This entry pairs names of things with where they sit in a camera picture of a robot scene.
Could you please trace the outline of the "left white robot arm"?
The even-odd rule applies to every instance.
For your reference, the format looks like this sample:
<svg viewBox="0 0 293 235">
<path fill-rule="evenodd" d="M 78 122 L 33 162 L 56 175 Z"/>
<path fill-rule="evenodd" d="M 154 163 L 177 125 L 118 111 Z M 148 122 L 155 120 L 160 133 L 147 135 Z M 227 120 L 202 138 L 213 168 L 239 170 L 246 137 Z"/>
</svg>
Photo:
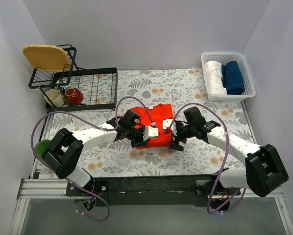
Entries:
<svg viewBox="0 0 293 235">
<path fill-rule="evenodd" d="M 59 130 L 41 153 L 42 162 L 60 179 L 68 179 L 77 185 L 84 196 L 94 190 L 91 175 L 78 165 L 83 151 L 104 143 L 128 139 L 133 147 L 146 145 L 151 138 L 158 136 L 156 124 L 151 126 L 139 123 L 140 115 L 128 110 L 123 117 L 115 117 L 100 126 L 71 132 Z"/>
</svg>

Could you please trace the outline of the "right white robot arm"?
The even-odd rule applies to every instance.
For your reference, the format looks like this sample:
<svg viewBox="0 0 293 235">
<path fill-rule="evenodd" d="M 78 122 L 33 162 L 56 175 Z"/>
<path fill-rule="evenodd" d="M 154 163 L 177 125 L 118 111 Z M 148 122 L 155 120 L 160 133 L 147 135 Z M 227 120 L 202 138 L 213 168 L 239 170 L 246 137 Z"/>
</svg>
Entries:
<svg viewBox="0 0 293 235">
<path fill-rule="evenodd" d="M 195 137 L 224 150 L 244 165 L 242 169 L 219 170 L 204 184 L 206 190 L 221 195 L 229 188 L 245 188 L 265 197 L 288 181 L 288 173 L 273 145 L 260 146 L 230 134 L 223 124 L 207 122 L 197 107 L 185 110 L 184 116 L 186 122 L 174 118 L 163 122 L 165 132 L 171 133 L 170 149 L 183 151 L 180 144 Z"/>
</svg>

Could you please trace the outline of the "orange t shirt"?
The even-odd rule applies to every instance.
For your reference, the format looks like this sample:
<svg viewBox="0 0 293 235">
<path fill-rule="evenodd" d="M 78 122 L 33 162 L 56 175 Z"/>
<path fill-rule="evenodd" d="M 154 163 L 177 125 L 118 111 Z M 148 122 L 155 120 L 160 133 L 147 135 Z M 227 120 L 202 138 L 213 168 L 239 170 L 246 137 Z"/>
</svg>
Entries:
<svg viewBox="0 0 293 235">
<path fill-rule="evenodd" d="M 134 107 L 131 109 L 140 115 L 141 120 L 139 121 L 139 123 L 143 125 L 151 125 L 151 121 L 144 107 Z M 152 147 L 168 147 L 171 141 L 171 135 L 165 133 L 162 124 L 164 120 L 173 118 L 173 109 L 171 103 L 159 103 L 155 106 L 149 106 L 148 110 L 152 119 L 155 121 L 157 128 L 159 129 L 159 137 L 151 139 L 146 144 L 146 146 L 137 146 L 136 148 L 143 149 Z"/>
</svg>

